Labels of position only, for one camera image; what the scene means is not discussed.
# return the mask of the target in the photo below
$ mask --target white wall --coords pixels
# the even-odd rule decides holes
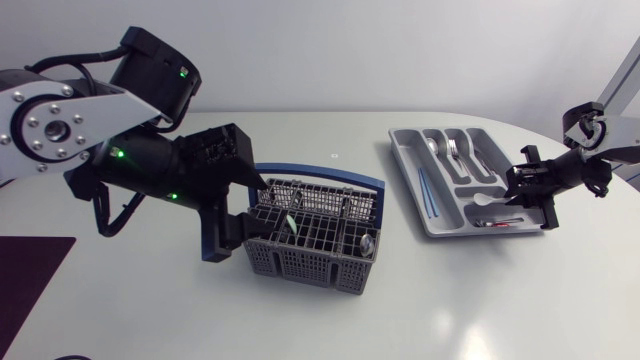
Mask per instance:
[[[2,0],[0,69],[115,48],[136,24],[198,66],[194,111],[437,110],[560,139],[564,111],[595,100],[640,35],[638,14],[631,0]]]

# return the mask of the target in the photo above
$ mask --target fork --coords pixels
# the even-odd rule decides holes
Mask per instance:
[[[451,149],[451,156],[453,156],[453,160],[455,160],[458,165],[460,166],[460,169],[464,170],[467,175],[469,175],[469,169],[467,169],[467,166],[464,164],[464,161],[462,159],[460,159],[460,153],[458,153],[458,146],[456,145],[456,141],[454,139],[449,139],[449,148]]]

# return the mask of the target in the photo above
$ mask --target wire grid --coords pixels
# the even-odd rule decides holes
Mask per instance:
[[[258,191],[261,204],[279,206],[287,209],[291,206],[291,199],[295,193],[295,187],[291,181],[268,179],[267,190]]]
[[[268,276],[278,275],[271,246],[260,241],[249,240],[244,242],[244,248],[254,272]]]
[[[259,191],[259,202],[263,204],[368,222],[376,217],[375,193],[295,180],[268,179],[267,184],[267,190]]]
[[[331,260],[327,255],[302,253],[299,250],[281,252],[282,277],[299,282],[328,287],[331,283]]]
[[[372,259],[372,257],[375,256],[375,251],[369,256],[363,256],[360,251],[360,239],[362,239],[362,236],[365,234],[371,235],[374,239],[374,246],[377,247],[378,237],[380,235],[380,231],[378,229],[367,223],[346,220],[344,228],[340,234],[342,241],[340,242],[340,249],[338,251],[343,255],[361,259]]]
[[[362,294],[370,268],[371,263],[343,259],[340,262],[340,271],[336,279],[336,289]]]
[[[274,226],[269,236],[245,242],[256,273],[361,294],[377,253],[379,229],[373,227],[375,193],[268,179],[250,213]],[[294,234],[285,217],[296,223]],[[375,239],[376,251],[363,257],[360,240]]]
[[[258,204],[256,207],[249,209],[249,214],[276,229],[271,234],[260,235],[258,238],[262,240],[276,241],[279,236],[278,229],[280,228],[280,224],[282,224],[282,220],[285,216],[284,211],[277,207]]]
[[[328,253],[336,251],[338,218],[293,210],[288,215],[295,221],[298,231],[294,234],[288,224],[285,224],[278,242]]]

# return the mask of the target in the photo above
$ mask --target basket handle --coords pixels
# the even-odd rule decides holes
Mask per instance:
[[[369,176],[356,174],[350,171],[332,169],[322,166],[290,164],[290,163],[257,163],[256,170],[260,174],[287,174],[313,176],[323,179],[335,180],[347,184],[360,186],[376,192],[378,206],[374,226],[377,229],[382,225],[382,209],[384,208],[384,181]],[[249,188],[249,204],[251,207],[258,203],[258,190]]]

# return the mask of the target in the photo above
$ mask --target black cable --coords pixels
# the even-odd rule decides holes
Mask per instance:
[[[180,113],[180,116],[178,116],[178,118],[173,121],[173,124],[171,124],[171,126],[168,126],[166,128],[160,128],[156,126],[155,127],[156,132],[160,134],[166,134],[177,129],[180,126],[180,124],[182,124],[182,120],[184,119],[184,116],[187,114],[187,109],[189,108],[190,103],[191,103],[191,98],[187,100],[187,103],[182,108],[182,112]]]
[[[91,96],[98,95],[98,90],[96,89],[96,81],[93,79],[93,76],[91,76],[91,73],[89,72],[89,70],[87,70],[87,68],[82,64],[69,64],[69,65],[78,69],[78,71],[82,73],[82,76],[84,76],[84,78],[87,79],[87,82],[89,83],[89,95]]]
[[[96,215],[96,224],[98,225],[98,232],[100,235],[112,237],[120,232],[144,198],[144,194],[136,193],[133,195],[129,204],[123,205],[124,210],[122,210],[120,215],[118,215],[118,217],[109,224],[109,217],[111,217],[109,188],[105,184],[100,183],[96,194],[93,196],[93,210]]]
[[[38,61],[32,66],[25,66],[24,69],[39,74],[54,66],[63,64],[89,64],[96,62],[107,62],[121,58],[129,53],[129,48],[120,46],[119,48],[103,53],[91,53],[91,54],[75,54],[75,55],[62,55],[53,56]]]
[[[67,355],[67,356],[59,357],[55,360],[91,360],[91,359],[82,355]]]

